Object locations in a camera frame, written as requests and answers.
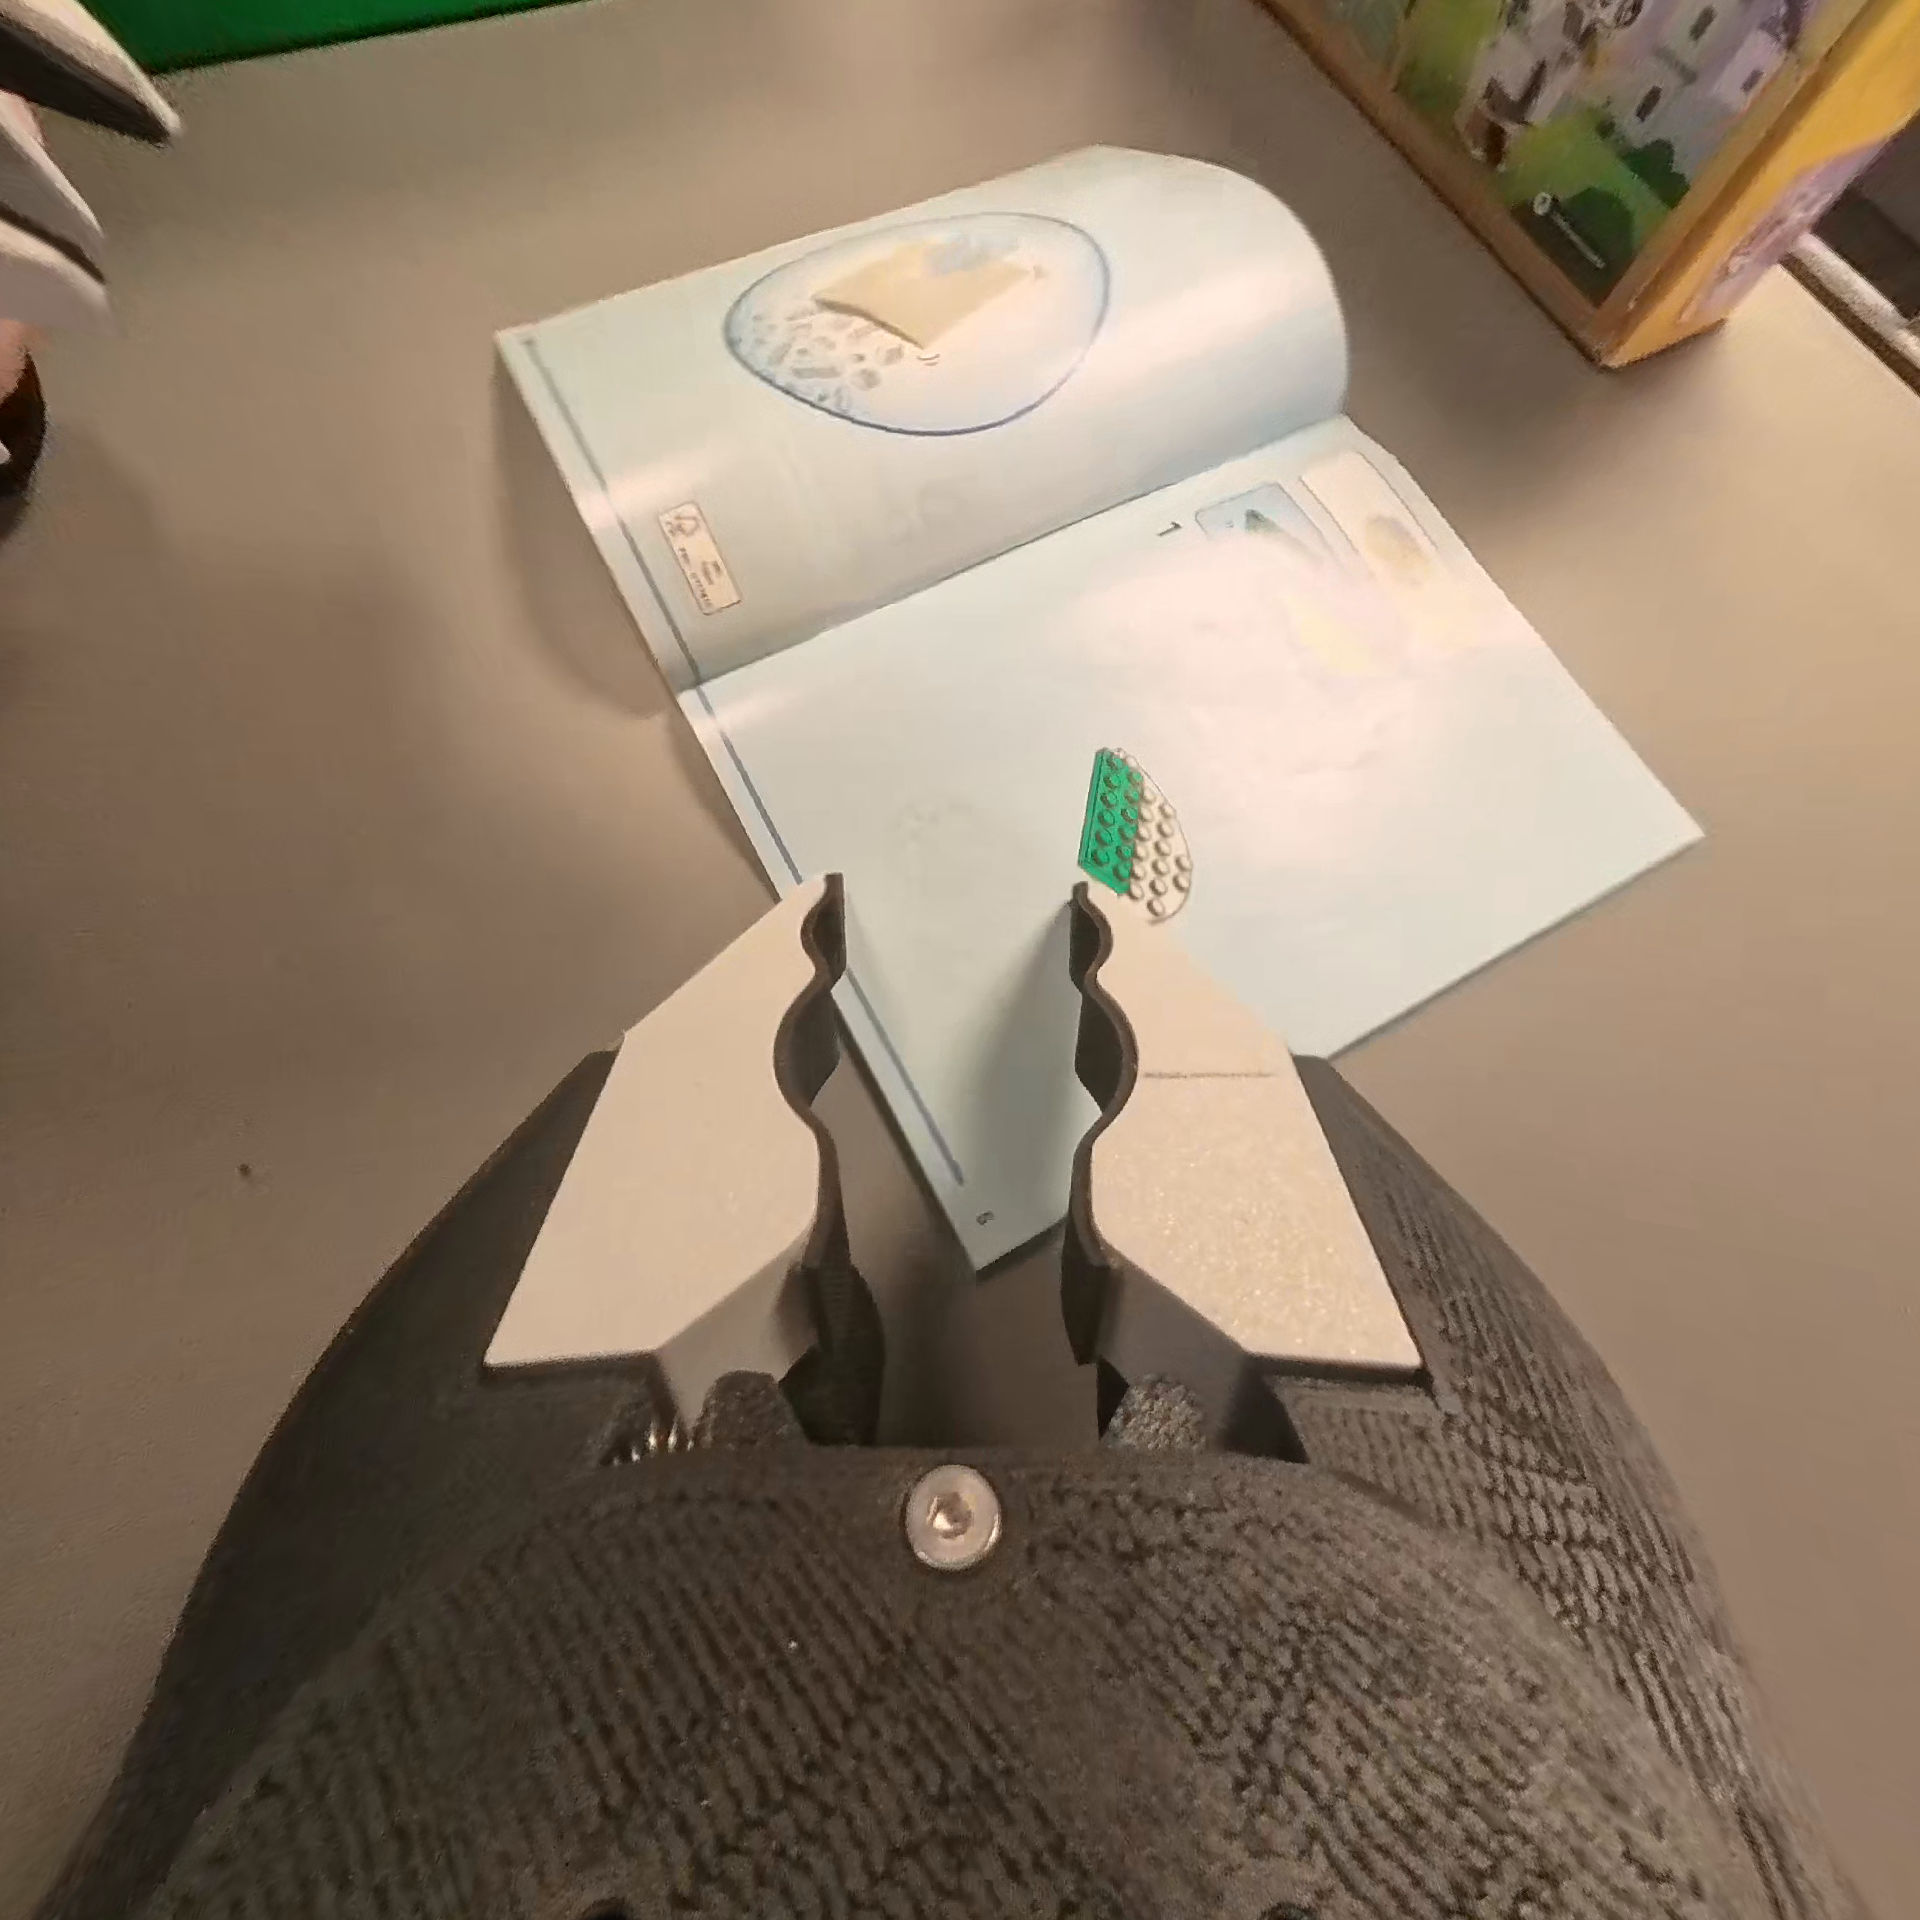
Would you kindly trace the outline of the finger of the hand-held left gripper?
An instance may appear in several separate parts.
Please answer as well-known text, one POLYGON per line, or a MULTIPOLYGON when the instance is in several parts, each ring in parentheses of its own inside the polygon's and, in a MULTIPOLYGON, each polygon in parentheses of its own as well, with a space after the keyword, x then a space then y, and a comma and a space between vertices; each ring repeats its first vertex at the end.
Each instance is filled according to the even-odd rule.
POLYGON ((107 316, 104 227, 49 154, 33 105, 2 97, 2 326, 107 316))
POLYGON ((179 115, 80 5, 2 5, 2 97, 167 148, 179 115))

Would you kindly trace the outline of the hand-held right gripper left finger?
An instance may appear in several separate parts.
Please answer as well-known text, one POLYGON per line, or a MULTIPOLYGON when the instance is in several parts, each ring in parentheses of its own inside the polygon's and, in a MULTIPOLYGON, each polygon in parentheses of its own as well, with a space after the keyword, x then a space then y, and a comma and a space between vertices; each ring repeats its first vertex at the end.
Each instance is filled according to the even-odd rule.
POLYGON ((846 1213, 818 1097, 841 966, 846 886, 812 875, 625 1028, 489 1372, 642 1358, 664 1385, 717 1385, 823 1341, 846 1213))

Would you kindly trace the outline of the unicorn instruction booklet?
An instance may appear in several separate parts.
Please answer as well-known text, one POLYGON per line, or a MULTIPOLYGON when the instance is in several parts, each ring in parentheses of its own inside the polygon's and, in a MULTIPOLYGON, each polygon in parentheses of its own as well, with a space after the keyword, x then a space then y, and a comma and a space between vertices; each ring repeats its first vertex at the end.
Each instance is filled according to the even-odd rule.
POLYGON ((1311 227, 1094 148, 505 326, 496 359, 984 1267, 1094 1126, 1108 875, 1329 1058, 1700 841, 1345 414, 1311 227))

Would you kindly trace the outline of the yellow lego box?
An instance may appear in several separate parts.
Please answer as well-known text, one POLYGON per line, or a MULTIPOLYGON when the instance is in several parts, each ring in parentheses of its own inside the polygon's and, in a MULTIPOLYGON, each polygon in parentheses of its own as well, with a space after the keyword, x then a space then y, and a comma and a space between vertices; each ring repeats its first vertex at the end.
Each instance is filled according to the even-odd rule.
POLYGON ((1917 5, 1265 5, 1601 366, 1726 322, 1917 121, 1917 5))

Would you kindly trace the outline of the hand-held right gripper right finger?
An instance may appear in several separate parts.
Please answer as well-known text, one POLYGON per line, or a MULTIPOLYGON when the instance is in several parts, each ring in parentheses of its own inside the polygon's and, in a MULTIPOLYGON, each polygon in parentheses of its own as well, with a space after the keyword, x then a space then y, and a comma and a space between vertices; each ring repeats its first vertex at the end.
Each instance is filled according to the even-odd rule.
POLYGON ((1069 892, 1062 1326, 1118 1379, 1415 1379, 1423 1358, 1286 1044, 1171 928, 1069 892))

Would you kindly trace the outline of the green plastic bin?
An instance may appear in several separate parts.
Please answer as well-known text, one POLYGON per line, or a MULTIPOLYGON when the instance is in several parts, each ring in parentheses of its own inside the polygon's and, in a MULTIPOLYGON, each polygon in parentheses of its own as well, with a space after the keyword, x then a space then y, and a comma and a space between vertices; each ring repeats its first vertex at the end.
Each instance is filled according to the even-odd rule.
POLYGON ((88 5, 150 73, 317 52, 552 5, 88 5))

